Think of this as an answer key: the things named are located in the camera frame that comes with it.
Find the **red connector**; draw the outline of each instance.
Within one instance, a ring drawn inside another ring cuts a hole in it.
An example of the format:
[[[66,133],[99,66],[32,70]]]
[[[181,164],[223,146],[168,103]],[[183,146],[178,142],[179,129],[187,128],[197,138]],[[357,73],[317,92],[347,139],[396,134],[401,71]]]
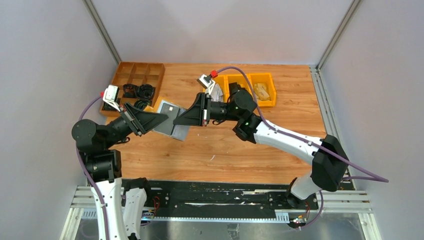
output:
[[[211,71],[210,72],[210,75],[212,76],[213,79],[216,78],[216,77],[218,77],[218,73],[217,73],[216,70]]]

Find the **gray floor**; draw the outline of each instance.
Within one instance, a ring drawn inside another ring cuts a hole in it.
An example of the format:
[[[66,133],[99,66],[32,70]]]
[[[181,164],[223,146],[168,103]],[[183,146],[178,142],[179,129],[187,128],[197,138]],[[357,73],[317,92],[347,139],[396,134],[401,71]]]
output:
[[[280,223],[157,221],[142,226],[140,234],[142,240],[365,240],[358,215],[354,213],[324,213],[300,232],[288,229]],[[97,236],[97,219],[82,220],[75,239]]]

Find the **white wall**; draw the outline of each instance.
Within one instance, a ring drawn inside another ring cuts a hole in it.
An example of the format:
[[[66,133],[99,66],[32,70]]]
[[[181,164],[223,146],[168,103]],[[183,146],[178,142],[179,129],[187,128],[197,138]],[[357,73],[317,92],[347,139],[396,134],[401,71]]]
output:
[[[322,70],[384,240],[422,239],[424,1],[364,0]]]
[[[351,0],[94,0],[123,61],[316,64]]]
[[[0,36],[0,239],[56,240],[84,183],[71,128],[116,64],[80,0],[2,1]]]

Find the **wooden table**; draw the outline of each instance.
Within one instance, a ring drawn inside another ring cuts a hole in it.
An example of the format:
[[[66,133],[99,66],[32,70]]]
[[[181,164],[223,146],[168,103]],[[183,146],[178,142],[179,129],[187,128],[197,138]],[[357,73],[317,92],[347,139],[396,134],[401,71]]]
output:
[[[189,108],[202,91],[196,79],[228,64],[167,63],[160,96]],[[234,64],[245,73],[269,72],[277,91],[275,107],[262,108],[273,123],[305,135],[325,137],[324,123],[309,67],[306,65]],[[235,74],[228,70],[222,74]],[[185,141],[156,132],[130,135],[121,152],[124,178],[150,180],[209,181],[288,184],[311,166],[295,156],[270,146],[238,139],[234,122],[194,127]]]

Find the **wooden compartment box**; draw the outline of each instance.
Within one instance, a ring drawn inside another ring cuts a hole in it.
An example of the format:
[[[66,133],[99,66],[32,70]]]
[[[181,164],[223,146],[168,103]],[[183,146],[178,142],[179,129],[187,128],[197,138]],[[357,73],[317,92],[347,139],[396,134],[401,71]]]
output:
[[[119,63],[112,82],[110,83],[119,87],[117,103],[119,105],[126,102],[134,104],[137,101],[137,98],[123,97],[123,86],[125,84],[134,84],[137,86],[150,84],[154,87],[154,95],[151,100],[151,105],[154,106],[159,96],[164,73],[165,65],[163,63],[122,61]],[[104,103],[100,107],[100,113],[106,117],[119,117],[118,111],[105,110]]]

